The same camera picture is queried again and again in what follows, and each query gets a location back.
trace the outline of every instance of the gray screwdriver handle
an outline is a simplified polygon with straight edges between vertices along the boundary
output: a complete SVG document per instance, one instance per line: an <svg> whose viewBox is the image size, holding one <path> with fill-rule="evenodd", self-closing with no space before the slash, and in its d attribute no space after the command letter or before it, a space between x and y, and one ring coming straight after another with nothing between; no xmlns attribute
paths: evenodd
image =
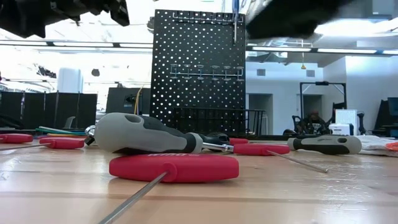
<svg viewBox="0 0 398 224"><path fill-rule="evenodd" d="M123 154L199 153L203 145L196 133L184 134L156 118L125 113L103 116L95 141L105 151Z"/></svg>
<svg viewBox="0 0 398 224"><path fill-rule="evenodd" d="M287 141L290 150L304 149L327 155L357 154L362 149L361 141L354 136L324 135L316 138Z"/></svg>

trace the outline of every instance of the desk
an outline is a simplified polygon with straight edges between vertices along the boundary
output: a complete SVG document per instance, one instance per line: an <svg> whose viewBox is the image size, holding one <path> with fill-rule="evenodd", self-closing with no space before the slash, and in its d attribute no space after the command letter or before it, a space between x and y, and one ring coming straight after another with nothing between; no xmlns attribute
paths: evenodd
<svg viewBox="0 0 398 224"><path fill-rule="evenodd" d="M279 157L236 156L239 178L160 184L116 223L388 224L398 220L396 158L290 155L329 167L330 173ZM0 223L97 223L146 184L110 176L108 162L114 157L95 147L0 152Z"/></svg>

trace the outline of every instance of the black monitor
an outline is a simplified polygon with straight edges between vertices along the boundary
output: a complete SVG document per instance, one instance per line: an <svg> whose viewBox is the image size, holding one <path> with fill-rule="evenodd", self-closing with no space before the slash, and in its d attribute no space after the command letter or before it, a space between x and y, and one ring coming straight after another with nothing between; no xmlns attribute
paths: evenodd
<svg viewBox="0 0 398 224"><path fill-rule="evenodd" d="M134 113L140 88L109 88L106 113ZM143 88L139 96L139 114L149 114L149 89Z"/></svg>
<svg viewBox="0 0 398 224"><path fill-rule="evenodd" d="M388 107L391 116L398 116L398 97L389 97Z"/></svg>

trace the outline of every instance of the metal frame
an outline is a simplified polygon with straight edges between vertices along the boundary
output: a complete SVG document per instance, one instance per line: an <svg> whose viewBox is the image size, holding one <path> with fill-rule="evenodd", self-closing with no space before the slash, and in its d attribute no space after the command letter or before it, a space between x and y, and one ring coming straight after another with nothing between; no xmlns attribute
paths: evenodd
<svg viewBox="0 0 398 224"><path fill-rule="evenodd" d="M300 115L301 115L302 119L304 117L303 94L311 87L311 85L316 85L316 86L333 85L341 94L343 94L344 107L347 108L347 90L346 90L345 83L330 83L330 82L326 82L326 81L324 81L324 82L300 82ZM337 85L343 86L343 90L338 88Z"/></svg>

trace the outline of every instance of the yellow cable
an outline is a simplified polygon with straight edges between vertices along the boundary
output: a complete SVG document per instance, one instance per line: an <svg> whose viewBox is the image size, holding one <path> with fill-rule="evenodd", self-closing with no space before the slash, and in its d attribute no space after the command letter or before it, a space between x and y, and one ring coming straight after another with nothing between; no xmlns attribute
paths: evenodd
<svg viewBox="0 0 398 224"><path fill-rule="evenodd" d="M144 85L138 90L137 96L136 96L136 104L134 105L134 114L137 114L137 109L138 109L138 102L139 102L139 94L141 93L141 90L143 89Z"/></svg>

